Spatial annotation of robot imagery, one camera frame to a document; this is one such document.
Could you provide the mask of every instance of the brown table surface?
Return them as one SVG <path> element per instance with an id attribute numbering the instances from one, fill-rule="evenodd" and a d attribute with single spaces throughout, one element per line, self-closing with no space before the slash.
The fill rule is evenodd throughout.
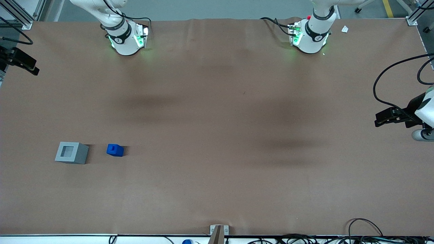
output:
<path id="1" fill-rule="evenodd" d="M 348 33 L 341 33 L 343 25 Z M 0 233 L 433 234 L 434 144 L 403 124 L 376 76 L 424 54 L 404 19 L 337 20 L 317 54 L 262 20 L 153 22 L 146 50 L 118 55 L 97 23 L 33 24 L 38 76 L 0 89 Z M 384 75 L 405 107 L 426 59 Z M 423 78 L 434 77 L 429 68 Z M 55 162 L 60 141 L 91 145 Z M 105 153 L 108 143 L 126 156 Z M 353 234 L 376 234 L 355 224 Z"/>

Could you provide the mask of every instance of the metal frame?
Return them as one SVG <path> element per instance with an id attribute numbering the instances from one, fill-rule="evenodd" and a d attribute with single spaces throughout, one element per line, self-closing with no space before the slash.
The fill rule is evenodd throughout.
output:
<path id="1" fill-rule="evenodd" d="M 374 2 L 376 0 L 368 0 L 362 4 L 360 4 L 359 6 L 357 6 L 356 8 L 356 13 L 357 10 L 361 10 L 364 6 Z M 425 12 L 425 10 L 419 9 L 416 7 L 416 9 L 412 10 L 403 0 L 396 0 L 399 5 L 401 5 L 402 8 L 404 8 L 407 13 L 408 16 L 405 18 L 407 20 L 407 24 L 409 26 L 416 26 L 418 25 L 417 20 L 422 16 L 422 14 Z M 434 0 L 424 0 L 423 3 L 421 3 L 422 7 L 432 7 L 434 4 Z"/>
<path id="2" fill-rule="evenodd" d="M 29 30 L 32 28 L 33 21 L 35 21 L 34 17 L 31 16 L 24 8 L 22 8 L 15 0 L 0 0 L 0 6 L 2 6 L 23 25 L 23 30 Z"/>

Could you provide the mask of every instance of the blue cube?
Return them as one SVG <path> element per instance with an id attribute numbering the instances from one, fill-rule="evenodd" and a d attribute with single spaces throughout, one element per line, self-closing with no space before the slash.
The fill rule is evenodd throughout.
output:
<path id="1" fill-rule="evenodd" d="M 124 155 L 124 148 L 118 144 L 109 144 L 107 146 L 107 154 L 115 157 L 122 157 Z"/>

